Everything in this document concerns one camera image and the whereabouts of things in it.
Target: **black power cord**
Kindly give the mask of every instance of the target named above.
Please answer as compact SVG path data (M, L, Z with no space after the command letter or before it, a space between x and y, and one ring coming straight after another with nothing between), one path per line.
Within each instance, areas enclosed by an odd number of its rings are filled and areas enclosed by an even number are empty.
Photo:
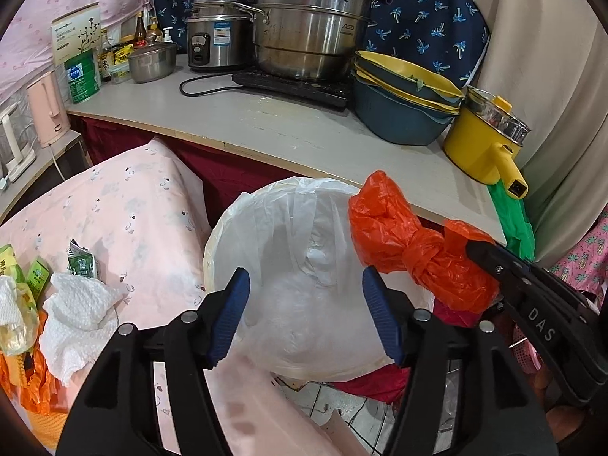
M210 73L209 75L202 75L200 77L194 77L191 79L187 79L185 81L183 81L180 85L179 85L179 91L184 95L184 96L188 96L189 98L197 98L200 96L206 96L208 94L213 94L214 92L222 92L225 90L235 90L235 89L242 89L242 85L232 85L230 87L218 87L217 89L211 89L211 90L203 90L200 92L186 92L184 91L184 86L186 84L189 84L190 82L195 82L195 81L200 81L203 79L210 79L212 77L221 77L223 75L230 75L232 74L232 71L223 71L223 72L219 72L219 73Z

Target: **yellow lid knob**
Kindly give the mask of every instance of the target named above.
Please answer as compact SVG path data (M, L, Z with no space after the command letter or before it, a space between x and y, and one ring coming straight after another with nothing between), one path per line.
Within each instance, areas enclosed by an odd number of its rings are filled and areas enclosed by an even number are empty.
M492 103L493 103L493 105L495 105L498 108L502 109L505 113L511 113L511 108L513 106L511 106L511 103L509 103L506 99L503 99L500 96L496 96L492 100Z

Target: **silver bolt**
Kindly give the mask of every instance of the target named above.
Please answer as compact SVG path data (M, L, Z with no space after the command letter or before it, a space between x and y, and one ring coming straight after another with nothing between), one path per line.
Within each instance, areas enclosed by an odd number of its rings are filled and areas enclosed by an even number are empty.
M427 322L431 319L431 313L426 309L416 309L414 310L414 319L418 322Z
M130 324L129 322L127 322L126 324L122 324L119 328L118 328L118 333L121 336L128 336L129 334L131 334L133 332L133 324Z
M485 333L491 333L494 330L494 324L488 320L482 320L479 323L479 328Z
M186 312L182 313L182 322L185 324L190 324L191 322L194 322L196 319L198 318L198 314L196 312L194 312L194 310L187 310Z

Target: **white power cord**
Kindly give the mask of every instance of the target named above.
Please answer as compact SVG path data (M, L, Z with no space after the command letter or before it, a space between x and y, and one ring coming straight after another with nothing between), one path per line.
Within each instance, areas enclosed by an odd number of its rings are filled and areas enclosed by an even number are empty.
M53 156L53 163L55 164L55 167L57 168L57 171L59 172L59 176L65 182L66 178L65 178L65 176L63 176L62 171L59 169L59 165L57 164L57 159L55 159L55 154L53 153L53 148L50 145L49 145L49 150L51 151L51 156Z

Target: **yellow pot handle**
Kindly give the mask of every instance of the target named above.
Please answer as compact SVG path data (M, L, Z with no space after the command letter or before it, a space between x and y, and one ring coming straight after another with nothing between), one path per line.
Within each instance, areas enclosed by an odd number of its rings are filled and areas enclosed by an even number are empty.
M506 145L494 142L490 146L490 152L507 194L513 199L523 199L528 193L528 184L513 161L512 150Z

